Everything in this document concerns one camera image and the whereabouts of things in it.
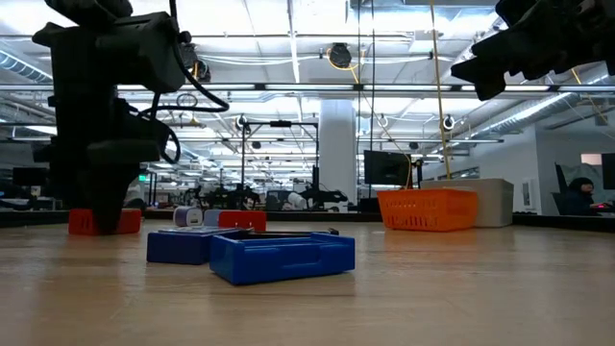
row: white column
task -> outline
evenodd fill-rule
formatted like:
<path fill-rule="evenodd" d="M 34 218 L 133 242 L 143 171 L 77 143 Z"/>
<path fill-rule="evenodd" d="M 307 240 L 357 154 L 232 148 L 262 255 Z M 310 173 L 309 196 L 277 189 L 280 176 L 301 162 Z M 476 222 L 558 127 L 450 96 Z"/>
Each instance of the white column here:
<path fill-rule="evenodd" d="M 320 188 L 340 190 L 354 204 L 357 203 L 356 127 L 351 100 L 322 101 L 318 122 Z"/>

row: orange plastic basket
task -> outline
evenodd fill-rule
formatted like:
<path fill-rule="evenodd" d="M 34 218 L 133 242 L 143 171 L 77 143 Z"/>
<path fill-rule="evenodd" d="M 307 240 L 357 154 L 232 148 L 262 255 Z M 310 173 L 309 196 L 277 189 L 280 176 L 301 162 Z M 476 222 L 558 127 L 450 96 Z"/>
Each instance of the orange plastic basket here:
<path fill-rule="evenodd" d="M 408 189 L 379 191 L 378 202 L 390 229 L 449 232 L 474 226 L 479 198 L 474 191 Z"/>

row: blue plastic box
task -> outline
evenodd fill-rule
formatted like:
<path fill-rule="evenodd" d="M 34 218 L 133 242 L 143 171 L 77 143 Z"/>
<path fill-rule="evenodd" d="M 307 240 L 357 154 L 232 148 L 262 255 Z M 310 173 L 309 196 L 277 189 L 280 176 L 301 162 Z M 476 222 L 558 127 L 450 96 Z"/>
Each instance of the blue plastic box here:
<path fill-rule="evenodd" d="M 339 274 L 355 269 L 355 239 L 339 235 L 211 239 L 209 268 L 231 284 L 256 284 Z"/>
<path fill-rule="evenodd" d="M 147 261 L 176 264 L 204 264 L 209 261 L 211 238 L 231 235 L 237 229 L 186 227 L 161 230 L 147 235 Z"/>

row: black monitor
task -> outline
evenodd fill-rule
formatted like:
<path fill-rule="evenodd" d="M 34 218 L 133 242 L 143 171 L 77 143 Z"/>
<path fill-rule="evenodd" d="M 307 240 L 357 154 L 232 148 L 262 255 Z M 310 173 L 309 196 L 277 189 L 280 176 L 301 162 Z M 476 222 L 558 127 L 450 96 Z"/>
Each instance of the black monitor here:
<path fill-rule="evenodd" d="M 604 189 L 615 189 L 615 154 L 603 154 Z"/>
<path fill-rule="evenodd" d="M 46 168 L 14 167 L 12 183 L 18 186 L 47 185 L 48 171 Z"/>
<path fill-rule="evenodd" d="M 365 183 L 370 185 L 412 185 L 406 155 L 365 150 Z"/>

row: red block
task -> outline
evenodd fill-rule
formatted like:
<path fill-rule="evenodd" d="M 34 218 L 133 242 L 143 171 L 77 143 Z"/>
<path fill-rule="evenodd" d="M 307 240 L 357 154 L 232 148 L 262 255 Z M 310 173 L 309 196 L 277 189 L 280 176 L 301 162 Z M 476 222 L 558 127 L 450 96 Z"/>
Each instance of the red block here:
<path fill-rule="evenodd" d="M 111 235 L 138 233 L 141 229 L 141 210 L 123 210 L 117 230 Z M 102 235 L 94 224 L 92 210 L 70 210 L 68 214 L 68 233 L 70 235 Z"/>
<path fill-rule="evenodd" d="M 267 231 L 267 213 L 264 211 L 225 210 L 220 212 L 218 227 L 238 227 L 265 232 Z"/>

